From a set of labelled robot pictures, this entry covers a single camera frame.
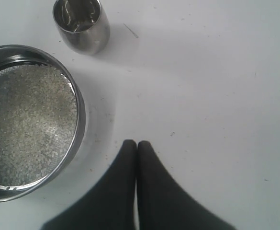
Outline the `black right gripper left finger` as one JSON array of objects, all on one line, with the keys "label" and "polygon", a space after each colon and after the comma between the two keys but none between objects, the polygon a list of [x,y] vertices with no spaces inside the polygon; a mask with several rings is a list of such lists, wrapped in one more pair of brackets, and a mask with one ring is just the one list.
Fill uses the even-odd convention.
[{"label": "black right gripper left finger", "polygon": [[125,140],[107,172],[44,230],[133,230],[137,145]]}]

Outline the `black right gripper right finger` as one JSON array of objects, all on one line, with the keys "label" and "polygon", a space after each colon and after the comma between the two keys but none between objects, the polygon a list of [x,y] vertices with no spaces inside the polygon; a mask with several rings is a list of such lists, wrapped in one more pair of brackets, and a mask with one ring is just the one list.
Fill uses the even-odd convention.
[{"label": "black right gripper right finger", "polygon": [[233,230],[187,194],[148,141],[138,143],[137,202],[142,230]]}]

